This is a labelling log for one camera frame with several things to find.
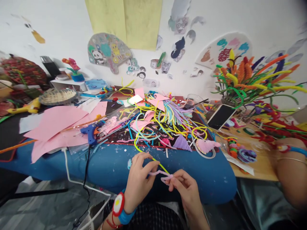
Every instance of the blue glue gun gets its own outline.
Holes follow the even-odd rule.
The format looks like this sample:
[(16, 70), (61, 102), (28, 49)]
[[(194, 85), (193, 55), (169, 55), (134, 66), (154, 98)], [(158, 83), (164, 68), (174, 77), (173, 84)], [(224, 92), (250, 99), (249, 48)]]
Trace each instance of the blue glue gun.
[(95, 139), (94, 136), (94, 131), (97, 127), (103, 126), (105, 124), (105, 121), (101, 120), (97, 123), (91, 124), (85, 128), (82, 128), (80, 131), (83, 134), (87, 134), (88, 137), (88, 142), (90, 145), (95, 145), (97, 144), (97, 140)]

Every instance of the white wall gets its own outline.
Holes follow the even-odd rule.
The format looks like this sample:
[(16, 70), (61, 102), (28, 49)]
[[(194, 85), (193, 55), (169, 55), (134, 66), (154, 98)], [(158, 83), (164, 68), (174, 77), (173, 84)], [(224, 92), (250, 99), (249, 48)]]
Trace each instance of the white wall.
[[(190, 45), (186, 42), (185, 54), (176, 63), (172, 61), (170, 73), (173, 80), (165, 74), (156, 75), (150, 68), (150, 60), (159, 58), (166, 51), (167, 60), (171, 61), (172, 45), (182, 36), (174, 35), (168, 29), (173, 1), (164, 0), (161, 12), (159, 34), (163, 44), (159, 51), (132, 50), (139, 65), (147, 69), (146, 77), (160, 81), (159, 92), (172, 92), (173, 95), (186, 96), (195, 93), (203, 98), (216, 98), (210, 94), (214, 90), (215, 79), (210, 77), (211, 70), (198, 66), (195, 60), (200, 51), (217, 37), (239, 31), (245, 33), (253, 45), (255, 59), (269, 56), (278, 50), (287, 50), (294, 42), (307, 37), (300, 33), (299, 27), (307, 22), (307, 8), (304, 0), (191, 0), (187, 16), (192, 20), (195, 16), (203, 16), (206, 24), (195, 24), (196, 40)], [(39, 44), (24, 26), (26, 21), (13, 17), (22, 15), (31, 21), (31, 25), (42, 37), (45, 44)], [(135, 76), (126, 75), (127, 66), (123, 64), (118, 75), (113, 75), (109, 68), (93, 65), (88, 60), (87, 43), (93, 35), (91, 23), (84, 0), (0, 0), (0, 50), (5, 53), (30, 59), (43, 67), (39, 56), (46, 55), (53, 59), (74, 58), (86, 75), (103, 78), (113, 85), (124, 84), (135, 80), (132, 87), (141, 87), (142, 81)], [(307, 53), (307, 47), (300, 52)], [(300, 63), (303, 64), (295, 73), (293, 79), (297, 82), (306, 81), (307, 55)], [(195, 66), (204, 70), (197, 78), (190, 78)], [(305, 104), (307, 95), (297, 94), (301, 104)], [(291, 107), (291, 100), (276, 98), (276, 104), (281, 107)]]

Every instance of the black container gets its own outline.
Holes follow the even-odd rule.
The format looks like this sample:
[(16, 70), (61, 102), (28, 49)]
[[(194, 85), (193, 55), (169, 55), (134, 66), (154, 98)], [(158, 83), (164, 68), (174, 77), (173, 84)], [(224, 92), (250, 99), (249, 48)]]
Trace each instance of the black container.
[(48, 56), (41, 56), (43, 65), (46, 67), (48, 72), (51, 75), (51, 80), (54, 80), (56, 76), (60, 75), (61, 72), (57, 65), (51, 60)]

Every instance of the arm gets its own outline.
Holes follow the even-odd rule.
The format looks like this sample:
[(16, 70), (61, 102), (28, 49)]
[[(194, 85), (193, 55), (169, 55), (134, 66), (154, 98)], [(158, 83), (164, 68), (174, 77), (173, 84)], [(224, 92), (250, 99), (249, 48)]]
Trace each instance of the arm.
[[(296, 138), (285, 138), (276, 141), (277, 145), (290, 145), (306, 150), (304, 143)], [(280, 158), (292, 158), (305, 162), (305, 156), (298, 152), (280, 153)], [(306, 164), (291, 160), (280, 159), (277, 162), (277, 176), (281, 182), (284, 195), (295, 208), (307, 206), (307, 166)]]
[[(143, 199), (147, 196), (151, 188), (153, 187), (154, 180), (156, 176), (149, 176), (146, 179), (149, 172), (156, 172), (158, 169), (159, 161), (151, 161), (143, 168), (144, 159), (153, 157), (149, 153), (138, 153), (132, 158), (132, 165), (129, 171), (128, 182), (126, 191), (124, 193), (125, 196), (125, 204), (124, 211), (127, 214), (133, 213), (133, 211), (137, 208), (137, 206), (143, 201)], [(115, 225), (120, 225), (118, 217), (113, 216), (113, 212), (107, 216), (104, 222), (98, 227), (98, 230), (108, 230), (114, 229), (108, 223), (107, 220), (113, 225), (113, 221)]]
[(175, 172), (173, 176), (170, 181), (166, 182), (169, 184), (170, 192), (176, 188), (180, 193), (183, 208), (188, 216), (190, 229), (210, 230), (202, 208), (196, 180), (182, 169)]

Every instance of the watch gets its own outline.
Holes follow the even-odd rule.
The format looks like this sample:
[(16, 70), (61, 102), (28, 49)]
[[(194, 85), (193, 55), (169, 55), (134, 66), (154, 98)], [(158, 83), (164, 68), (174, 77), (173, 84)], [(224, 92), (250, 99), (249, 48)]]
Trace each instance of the watch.
[(305, 157), (307, 157), (307, 151), (301, 148), (297, 148), (297, 147), (293, 147), (290, 145), (280, 145), (277, 146), (277, 149), (279, 150), (279, 152), (281, 153), (286, 153), (286, 152), (299, 152), (301, 154), (303, 154)]
[(123, 191), (121, 191), (117, 197), (114, 200), (114, 205), (113, 205), (113, 215), (115, 217), (119, 218), (119, 221), (121, 222), (121, 224), (123, 225), (127, 225), (130, 220), (132, 219), (136, 209), (131, 213), (131, 214), (127, 214), (124, 210), (124, 205), (125, 205), (125, 196), (124, 196), (124, 192), (126, 189), (124, 189)]

